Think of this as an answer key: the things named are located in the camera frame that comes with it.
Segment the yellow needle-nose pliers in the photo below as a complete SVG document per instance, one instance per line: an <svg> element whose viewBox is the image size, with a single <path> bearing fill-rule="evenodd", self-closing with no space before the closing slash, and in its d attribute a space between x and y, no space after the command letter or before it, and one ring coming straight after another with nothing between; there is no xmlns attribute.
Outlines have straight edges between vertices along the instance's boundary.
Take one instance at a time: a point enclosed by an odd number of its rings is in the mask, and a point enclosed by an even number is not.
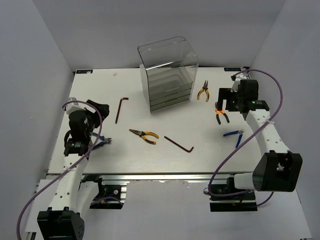
<svg viewBox="0 0 320 240"><path fill-rule="evenodd" d="M205 101L208 102L209 99L210 99L210 93L209 93L209 90L208 90L208 81L207 81L207 80L204 81L204 84L203 84L201 90L198 92L198 94L197 94L197 100L200 99L200 96L201 96L202 93L205 93L205 94L206 94L206 99L205 99Z"/></svg>

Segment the yellow long-nose pliers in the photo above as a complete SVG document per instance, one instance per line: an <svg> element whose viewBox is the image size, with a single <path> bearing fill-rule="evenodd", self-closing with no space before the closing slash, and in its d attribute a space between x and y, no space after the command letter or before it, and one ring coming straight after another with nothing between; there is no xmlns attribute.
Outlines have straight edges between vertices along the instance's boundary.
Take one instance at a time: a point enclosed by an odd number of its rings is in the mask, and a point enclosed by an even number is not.
<svg viewBox="0 0 320 240"><path fill-rule="evenodd" d="M146 143L155 145L156 141L150 140L147 138L147 136L154 137L156 139L159 139L159 136L154 133L154 132L149 132L149 131L140 131L140 130L135 130L135 129L129 129L129 131L137 136L139 136L141 139L143 139Z"/></svg>

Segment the clear plastic drawer organizer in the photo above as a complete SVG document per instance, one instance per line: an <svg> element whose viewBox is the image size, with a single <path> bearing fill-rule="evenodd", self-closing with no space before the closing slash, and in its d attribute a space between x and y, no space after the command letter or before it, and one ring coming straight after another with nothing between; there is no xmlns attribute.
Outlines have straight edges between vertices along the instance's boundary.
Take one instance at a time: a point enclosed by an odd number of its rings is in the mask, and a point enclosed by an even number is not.
<svg viewBox="0 0 320 240"><path fill-rule="evenodd" d="M191 100L199 58L182 36L137 47L142 92L151 113Z"/></svg>

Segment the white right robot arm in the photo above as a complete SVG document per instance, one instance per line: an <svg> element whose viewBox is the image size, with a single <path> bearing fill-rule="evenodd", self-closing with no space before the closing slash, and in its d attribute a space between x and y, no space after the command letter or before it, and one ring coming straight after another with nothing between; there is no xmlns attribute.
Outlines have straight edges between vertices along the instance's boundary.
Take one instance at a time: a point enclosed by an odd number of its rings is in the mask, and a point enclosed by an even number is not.
<svg viewBox="0 0 320 240"><path fill-rule="evenodd" d="M220 88L216 108L240 112L256 133L261 159L250 173L237 173L225 188L226 195L236 200L244 190L259 192L293 192L302 167L302 157L284 144L271 121L266 101L259 100L257 80L236 80L231 88Z"/></svg>

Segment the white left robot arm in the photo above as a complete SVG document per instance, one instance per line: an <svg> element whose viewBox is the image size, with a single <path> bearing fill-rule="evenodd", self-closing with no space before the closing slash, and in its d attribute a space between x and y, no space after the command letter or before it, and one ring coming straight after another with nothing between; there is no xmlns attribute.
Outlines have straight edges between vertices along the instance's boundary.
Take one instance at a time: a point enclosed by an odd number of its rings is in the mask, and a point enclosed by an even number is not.
<svg viewBox="0 0 320 240"><path fill-rule="evenodd" d="M105 196L106 187L99 182L82 182L90 152L94 129L101 129L110 114L108 104L86 101L81 107L74 97L64 106L69 130L64 135L63 171L47 210L40 211L37 223L45 240L81 240L85 233L84 216L93 199Z"/></svg>

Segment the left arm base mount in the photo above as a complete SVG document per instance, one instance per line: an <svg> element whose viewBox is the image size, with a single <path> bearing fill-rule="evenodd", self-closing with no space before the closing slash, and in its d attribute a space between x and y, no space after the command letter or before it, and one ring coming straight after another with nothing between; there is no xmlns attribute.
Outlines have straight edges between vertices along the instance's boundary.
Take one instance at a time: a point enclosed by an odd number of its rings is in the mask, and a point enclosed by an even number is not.
<svg viewBox="0 0 320 240"><path fill-rule="evenodd" d="M85 175L82 183L94 182L97 184L98 193L91 201L90 209L97 210L121 210L124 205L122 194L122 185L113 180L107 180L102 175Z"/></svg>

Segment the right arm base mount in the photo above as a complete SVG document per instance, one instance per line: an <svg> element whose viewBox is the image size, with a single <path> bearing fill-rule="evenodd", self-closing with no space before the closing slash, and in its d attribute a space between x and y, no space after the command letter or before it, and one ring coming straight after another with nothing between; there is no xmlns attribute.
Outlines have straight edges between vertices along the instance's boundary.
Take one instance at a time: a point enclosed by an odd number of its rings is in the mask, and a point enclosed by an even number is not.
<svg viewBox="0 0 320 240"><path fill-rule="evenodd" d="M253 174L217 174L203 189L209 196L211 212L256 212L258 210Z"/></svg>

